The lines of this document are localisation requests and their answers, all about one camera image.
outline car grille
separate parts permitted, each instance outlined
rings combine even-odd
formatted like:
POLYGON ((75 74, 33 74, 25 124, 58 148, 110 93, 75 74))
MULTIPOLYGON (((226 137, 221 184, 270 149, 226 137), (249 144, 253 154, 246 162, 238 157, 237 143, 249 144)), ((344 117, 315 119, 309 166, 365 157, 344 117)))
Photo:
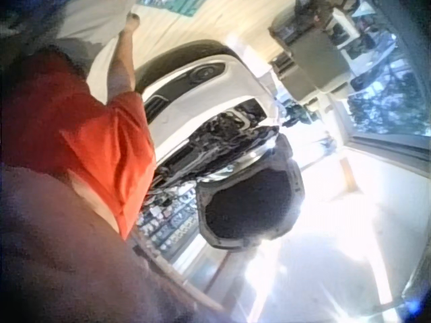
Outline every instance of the car grille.
POLYGON ((163 98, 162 96, 152 96, 144 104, 148 124, 151 123, 168 105, 168 99, 163 98))

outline hand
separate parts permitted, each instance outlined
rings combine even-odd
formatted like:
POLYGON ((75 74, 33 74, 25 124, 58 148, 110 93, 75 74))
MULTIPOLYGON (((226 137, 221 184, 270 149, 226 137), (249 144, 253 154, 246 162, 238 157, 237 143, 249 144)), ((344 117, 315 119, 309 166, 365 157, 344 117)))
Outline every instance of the hand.
POLYGON ((129 13, 129 15, 127 15, 126 26, 124 27, 123 32, 134 33, 140 23, 141 20, 136 13, 129 13))

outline black hood liner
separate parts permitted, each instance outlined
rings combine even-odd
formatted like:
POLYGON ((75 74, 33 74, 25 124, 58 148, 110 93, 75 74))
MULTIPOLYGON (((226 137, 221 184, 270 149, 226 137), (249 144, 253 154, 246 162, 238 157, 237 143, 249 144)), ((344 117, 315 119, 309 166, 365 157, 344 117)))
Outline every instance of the black hood liner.
POLYGON ((228 239, 246 238, 277 227, 292 200, 288 181, 286 172, 265 169, 217 192, 206 206, 208 227, 218 237, 228 239))

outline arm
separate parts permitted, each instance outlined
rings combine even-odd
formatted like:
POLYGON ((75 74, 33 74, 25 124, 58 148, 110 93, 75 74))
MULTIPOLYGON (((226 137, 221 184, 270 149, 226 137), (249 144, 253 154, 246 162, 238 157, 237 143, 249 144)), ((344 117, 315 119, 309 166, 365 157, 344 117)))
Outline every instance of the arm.
POLYGON ((139 26, 139 17, 131 14, 119 35, 108 70, 108 101, 113 97, 135 89, 135 69, 133 68, 133 33, 139 26))

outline beige floor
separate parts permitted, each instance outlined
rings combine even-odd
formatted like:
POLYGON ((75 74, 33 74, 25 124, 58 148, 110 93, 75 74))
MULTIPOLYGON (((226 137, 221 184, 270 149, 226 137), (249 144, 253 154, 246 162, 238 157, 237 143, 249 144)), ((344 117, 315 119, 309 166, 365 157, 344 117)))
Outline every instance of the beige floor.
MULTIPOLYGON (((293 9, 294 4, 294 0, 207 0, 194 17, 136 5, 133 11, 141 17, 141 26, 135 35, 135 67, 166 50, 202 39, 238 40, 267 62, 281 52, 268 27, 276 15, 293 9)), ((92 93, 102 101, 106 99, 104 80, 114 45, 113 40, 100 53, 88 77, 92 93)))

